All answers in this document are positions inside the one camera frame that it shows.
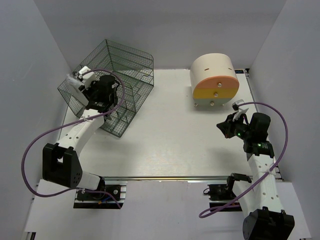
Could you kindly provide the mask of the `cream round drawer box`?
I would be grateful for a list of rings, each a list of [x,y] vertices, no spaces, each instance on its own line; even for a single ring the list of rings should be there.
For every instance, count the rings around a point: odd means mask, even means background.
[[[198,57],[190,67],[189,76],[190,80],[218,76],[234,77],[238,80],[230,57],[223,53],[208,53]]]

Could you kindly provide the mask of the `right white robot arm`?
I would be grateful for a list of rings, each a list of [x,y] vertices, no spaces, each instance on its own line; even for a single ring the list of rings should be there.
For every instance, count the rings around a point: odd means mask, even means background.
[[[239,198],[244,215],[244,239],[287,240],[295,227],[295,220],[286,213],[276,186],[276,173],[272,168],[275,154],[267,140],[271,119],[257,112],[250,121],[246,119],[244,113],[233,113],[216,125],[225,138],[243,140],[243,150],[252,174],[252,177],[231,174],[225,187],[226,195],[233,200]]]

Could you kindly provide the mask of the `orange top drawer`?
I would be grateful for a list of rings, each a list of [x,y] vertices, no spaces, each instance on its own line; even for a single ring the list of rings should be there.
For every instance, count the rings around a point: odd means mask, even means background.
[[[193,89],[238,89],[239,81],[232,76],[214,76],[205,79],[191,78],[191,87]]]

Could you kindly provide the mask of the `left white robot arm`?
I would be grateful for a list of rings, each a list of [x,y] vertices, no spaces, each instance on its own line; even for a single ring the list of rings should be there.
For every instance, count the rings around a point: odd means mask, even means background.
[[[117,88],[120,82],[113,75],[103,75],[83,88],[87,105],[71,130],[55,144],[48,143],[42,150],[42,177],[44,180],[70,188],[87,189],[90,196],[99,200],[105,196],[102,177],[82,170],[79,156],[95,131],[106,121],[105,116],[92,116],[112,110],[118,103]]]

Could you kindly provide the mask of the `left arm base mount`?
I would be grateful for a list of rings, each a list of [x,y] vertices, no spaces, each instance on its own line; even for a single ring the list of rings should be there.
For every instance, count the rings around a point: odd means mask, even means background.
[[[74,209],[119,210],[125,201],[127,181],[105,180],[99,189],[79,189],[74,197]]]

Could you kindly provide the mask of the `grey bottom drawer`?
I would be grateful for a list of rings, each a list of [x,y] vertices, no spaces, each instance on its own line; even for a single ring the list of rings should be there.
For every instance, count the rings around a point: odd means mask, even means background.
[[[219,108],[228,103],[231,98],[194,98],[194,106],[198,109]]]

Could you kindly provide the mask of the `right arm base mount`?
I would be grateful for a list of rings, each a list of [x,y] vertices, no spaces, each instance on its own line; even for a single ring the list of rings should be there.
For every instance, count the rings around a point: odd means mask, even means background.
[[[240,173],[232,173],[227,177],[226,183],[208,184],[203,190],[203,194],[209,198],[209,207],[220,207],[227,202],[233,200],[236,195],[233,192],[235,183],[252,183],[248,175]]]

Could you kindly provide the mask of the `grey setup guide booklet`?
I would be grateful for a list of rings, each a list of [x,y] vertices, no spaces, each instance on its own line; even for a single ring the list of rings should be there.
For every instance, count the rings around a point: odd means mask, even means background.
[[[81,102],[84,106],[88,104],[87,98],[83,95],[83,93],[79,90],[79,87],[83,85],[83,83],[77,78],[73,77],[70,74],[66,75],[66,83],[68,88],[70,89],[73,96]]]

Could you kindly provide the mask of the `yellow drawer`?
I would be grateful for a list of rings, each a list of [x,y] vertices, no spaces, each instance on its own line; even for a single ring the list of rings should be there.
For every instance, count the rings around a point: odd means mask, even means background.
[[[194,99],[232,99],[238,92],[238,88],[194,88]]]

